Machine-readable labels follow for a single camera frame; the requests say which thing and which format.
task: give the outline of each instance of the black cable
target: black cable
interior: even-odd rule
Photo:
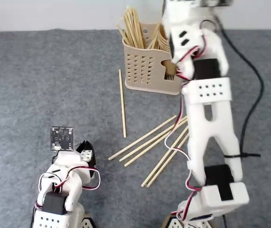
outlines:
[[[56,155],[52,157],[52,161],[51,161],[52,165],[54,164],[55,159],[58,157],[58,153],[59,151],[57,151]]]
[[[32,228],[33,225],[34,225],[34,216],[35,216],[35,212],[36,212],[36,208],[33,207],[33,212],[32,212],[32,219],[31,219],[31,225],[30,225],[30,228]]]
[[[226,215],[223,215],[223,222],[224,222],[224,227],[227,228]]]
[[[258,104],[260,103],[263,94],[264,94],[264,90],[265,90],[265,85],[264,85],[264,81],[259,73],[259,71],[257,70],[257,68],[252,64],[252,62],[250,62],[237,48],[236,46],[233,44],[233,42],[229,39],[222,22],[220,21],[219,17],[217,15],[214,14],[215,20],[217,21],[217,23],[220,26],[221,29],[221,33],[223,35],[223,37],[225,38],[225,40],[227,41],[227,43],[230,45],[230,47],[235,51],[235,53],[255,72],[255,74],[257,75],[260,84],[261,84],[261,88],[260,88],[260,93],[258,98],[256,99],[256,101],[253,103],[252,107],[250,108],[245,121],[243,123],[242,126],[242,131],[241,131],[241,137],[240,137],[240,155],[241,157],[260,157],[260,154],[256,154],[256,153],[244,153],[243,151],[243,147],[244,147],[244,140],[245,140],[245,132],[246,132],[246,128],[249,122],[249,119],[251,117],[251,115],[253,114],[253,112],[255,111],[256,107],[258,106]]]

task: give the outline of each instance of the white bracket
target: white bracket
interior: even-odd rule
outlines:
[[[82,151],[80,153],[80,159],[82,161],[85,161],[85,162],[90,162],[91,159],[92,159],[92,151],[91,150],[88,150],[88,151]]]

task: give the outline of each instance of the circuit board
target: circuit board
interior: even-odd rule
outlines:
[[[51,127],[51,150],[73,151],[74,129],[73,127]]]

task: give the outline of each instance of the bamboo skewer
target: bamboo skewer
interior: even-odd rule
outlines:
[[[116,27],[119,30],[121,36],[124,38],[125,43],[130,46],[130,42],[129,42],[127,36],[126,36],[126,33],[121,29],[121,27],[119,25],[116,25]]]
[[[122,153],[124,153],[126,150],[128,150],[129,148],[131,148],[132,146],[134,146],[135,144],[139,143],[140,141],[144,140],[145,138],[147,138],[149,135],[153,134],[154,132],[156,132],[158,129],[160,129],[161,127],[165,126],[166,124],[168,124],[170,121],[172,121],[173,119],[176,118],[176,115],[167,119],[164,123],[162,123],[161,125],[157,126],[156,128],[154,128],[153,130],[149,131],[148,133],[146,133],[143,137],[140,137],[138,140],[134,141],[133,143],[131,143],[130,145],[126,146],[125,148],[123,148],[122,150],[118,151],[116,154],[112,155],[110,158],[108,158],[108,160],[112,160],[114,158],[116,158],[117,156],[121,155]]]
[[[186,123],[187,120],[184,120],[182,122],[180,122],[177,125],[177,128],[179,128],[180,126],[182,126],[184,123]],[[139,157],[141,157],[142,155],[144,155],[147,151],[149,151],[151,148],[153,148],[156,144],[160,143],[162,140],[164,140],[169,133],[164,134],[161,138],[159,138],[158,140],[156,140],[153,144],[151,144],[149,147],[147,147],[145,150],[143,150],[142,152],[140,152],[138,155],[136,155],[134,158],[132,158],[130,161],[128,161],[126,164],[124,164],[125,167],[127,167],[128,165],[130,165],[131,163],[133,163],[134,161],[136,161]]]
[[[137,12],[134,9],[131,9],[131,13],[133,15],[133,22],[134,22],[134,27],[135,27],[135,31],[136,31],[136,35],[138,38],[138,42],[139,42],[139,48],[144,49],[144,44],[143,44],[143,36],[141,33],[141,29],[140,29],[140,23],[139,23],[139,19],[137,17]]]
[[[151,41],[151,43],[149,44],[149,46],[147,47],[147,49],[152,49],[152,48],[155,48],[155,44],[156,44],[156,42],[157,42],[157,40],[158,40],[158,31],[159,31],[159,27],[160,27],[160,24],[158,24],[156,27],[155,27],[155,29],[154,29],[154,31],[153,31],[153,33],[152,33],[152,41]]]
[[[126,13],[126,14],[124,15],[124,21],[125,21],[126,31],[127,31],[127,33],[129,34],[130,40],[132,41],[133,46],[134,46],[135,48],[137,48],[138,46],[137,46],[137,43],[136,43],[134,34],[131,32],[131,31],[132,31],[132,25],[131,25],[131,23],[130,23],[130,21],[129,21],[128,13]]]
[[[175,142],[171,145],[171,148],[175,147],[177,143],[181,140],[181,138],[184,136],[186,131],[188,130],[188,126],[184,129],[184,131],[181,133],[181,135],[175,140]],[[144,180],[144,182],[141,184],[142,187],[144,187],[149,179],[155,174],[155,172],[158,170],[158,168],[162,165],[162,163],[166,160],[166,158],[170,155],[170,152],[172,150],[169,149],[165,155],[162,157],[162,159],[158,162],[158,164],[154,167],[154,169],[151,171],[151,173],[148,175],[148,177]]]
[[[185,116],[183,119],[181,119],[181,123],[179,123],[179,125],[180,124],[184,124],[186,121],[187,121],[187,117]],[[127,155],[125,155],[124,157],[122,157],[119,161],[121,162],[121,161],[129,158],[130,156],[132,156],[133,154],[135,154],[137,151],[139,151],[141,148],[147,146],[148,144],[150,144],[151,142],[155,141],[156,139],[158,139],[162,135],[166,134],[173,127],[174,127],[174,124],[171,125],[169,128],[167,128],[166,130],[164,130],[161,133],[159,133],[158,135],[156,135],[155,137],[153,137],[152,139],[150,139],[149,141],[147,141],[146,143],[144,143],[143,145],[139,146],[138,148],[134,149],[133,151],[131,151],[130,153],[128,153]]]
[[[124,104],[124,95],[122,91],[121,69],[119,69],[119,78],[120,78],[120,91],[121,91],[122,132],[123,132],[124,138],[126,138],[127,134],[126,134],[126,119],[125,119],[125,104]]]
[[[181,148],[188,138],[189,138],[189,133],[186,135],[183,141],[181,141],[181,143],[178,145],[178,148]],[[171,156],[167,159],[167,161],[162,165],[159,171],[154,175],[154,177],[147,184],[147,188],[151,186],[151,184],[155,181],[155,179],[159,176],[159,174],[165,169],[165,167],[168,165],[168,163],[172,160],[172,158],[174,157],[174,155],[176,155],[177,152],[178,152],[177,150],[173,151]]]

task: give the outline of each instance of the red wire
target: red wire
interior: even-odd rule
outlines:
[[[192,198],[194,197],[194,194],[195,194],[195,193],[196,193],[196,191],[193,191],[193,192],[190,194],[190,196],[189,196],[187,205],[186,205],[185,210],[184,210],[184,215],[183,215],[182,221],[184,221],[184,220],[186,219],[186,216],[187,216],[187,213],[188,213],[188,210],[189,210],[189,206],[190,206],[191,200],[192,200]]]
[[[60,184],[56,185],[55,188],[60,188],[61,186],[63,186],[64,183],[67,181],[67,178],[68,178],[70,172],[73,171],[73,170],[76,170],[76,169],[90,169],[90,170],[93,170],[93,171],[98,171],[98,170],[95,169],[95,168],[90,168],[90,167],[87,167],[87,166],[75,166],[75,167],[71,168],[71,169],[68,171],[65,180],[64,180],[63,182],[61,182]],[[96,187],[82,186],[82,188],[83,188],[83,189],[88,189],[88,190],[90,190],[90,189],[95,189]]]

